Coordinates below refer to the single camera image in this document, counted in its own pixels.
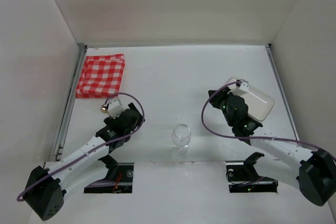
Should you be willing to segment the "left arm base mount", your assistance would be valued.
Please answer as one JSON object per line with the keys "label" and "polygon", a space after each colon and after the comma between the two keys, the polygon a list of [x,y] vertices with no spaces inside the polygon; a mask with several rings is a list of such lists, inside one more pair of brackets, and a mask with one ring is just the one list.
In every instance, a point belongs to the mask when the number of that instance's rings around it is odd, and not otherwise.
{"label": "left arm base mount", "polygon": [[131,194],[134,163],[119,163],[110,155],[99,159],[107,171],[104,178],[84,188],[85,194]]}

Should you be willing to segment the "red white checkered cloth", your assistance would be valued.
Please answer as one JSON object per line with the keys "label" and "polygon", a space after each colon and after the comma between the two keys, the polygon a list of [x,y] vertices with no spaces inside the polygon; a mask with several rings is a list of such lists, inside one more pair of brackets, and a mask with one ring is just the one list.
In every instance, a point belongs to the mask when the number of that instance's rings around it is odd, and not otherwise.
{"label": "red white checkered cloth", "polygon": [[124,68],[123,54],[86,56],[76,86],[76,98],[107,98],[119,92]]}

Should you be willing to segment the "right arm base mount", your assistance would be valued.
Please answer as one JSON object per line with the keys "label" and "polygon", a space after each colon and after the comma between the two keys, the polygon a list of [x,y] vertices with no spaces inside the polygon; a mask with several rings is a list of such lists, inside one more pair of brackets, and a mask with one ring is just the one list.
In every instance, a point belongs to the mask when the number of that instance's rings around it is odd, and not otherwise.
{"label": "right arm base mount", "polygon": [[254,168],[264,154],[255,152],[243,161],[226,162],[226,179],[230,193],[277,193],[278,181],[259,176]]}

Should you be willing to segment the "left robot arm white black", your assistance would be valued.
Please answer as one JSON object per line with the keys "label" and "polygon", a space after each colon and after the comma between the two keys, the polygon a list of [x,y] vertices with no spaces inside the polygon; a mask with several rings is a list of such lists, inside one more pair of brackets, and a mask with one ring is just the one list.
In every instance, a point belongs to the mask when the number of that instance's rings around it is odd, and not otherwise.
{"label": "left robot arm white black", "polygon": [[136,108],[133,103],[124,108],[114,99],[109,110],[105,127],[86,144],[50,167],[37,166],[30,172],[18,200],[26,202],[42,221],[55,216],[76,190],[110,180],[116,173],[119,164],[110,154],[128,142],[145,119],[143,107]]}

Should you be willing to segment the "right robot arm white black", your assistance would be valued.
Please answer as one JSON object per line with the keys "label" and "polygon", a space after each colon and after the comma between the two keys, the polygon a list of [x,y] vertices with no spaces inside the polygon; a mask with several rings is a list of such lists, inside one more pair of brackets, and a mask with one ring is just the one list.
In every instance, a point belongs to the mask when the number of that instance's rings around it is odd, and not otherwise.
{"label": "right robot arm white black", "polygon": [[303,141],[254,132],[263,125],[249,115],[245,99],[225,85],[208,91],[205,102],[221,110],[232,129],[228,138],[239,140],[259,149],[244,160],[251,179],[242,183],[255,183],[262,177],[281,181],[301,192],[316,206],[323,206],[335,194],[335,157],[328,151]]}

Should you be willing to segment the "clear wine glass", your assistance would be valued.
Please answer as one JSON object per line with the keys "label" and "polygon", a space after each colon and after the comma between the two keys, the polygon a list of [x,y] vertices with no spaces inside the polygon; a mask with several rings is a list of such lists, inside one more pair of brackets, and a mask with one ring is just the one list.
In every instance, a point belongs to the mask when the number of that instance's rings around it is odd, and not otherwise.
{"label": "clear wine glass", "polygon": [[185,154],[191,141],[191,129],[186,124],[178,124],[173,129],[172,141],[176,146],[177,153]]}

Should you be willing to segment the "white rectangular plate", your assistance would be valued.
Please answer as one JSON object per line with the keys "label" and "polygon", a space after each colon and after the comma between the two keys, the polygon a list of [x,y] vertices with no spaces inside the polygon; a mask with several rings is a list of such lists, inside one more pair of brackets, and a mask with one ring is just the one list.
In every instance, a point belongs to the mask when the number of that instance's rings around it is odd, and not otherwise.
{"label": "white rectangular plate", "polygon": [[241,96],[248,105],[248,114],[256,121],[266,119],[275,102],[274,99],[249,84],[249,93]]}

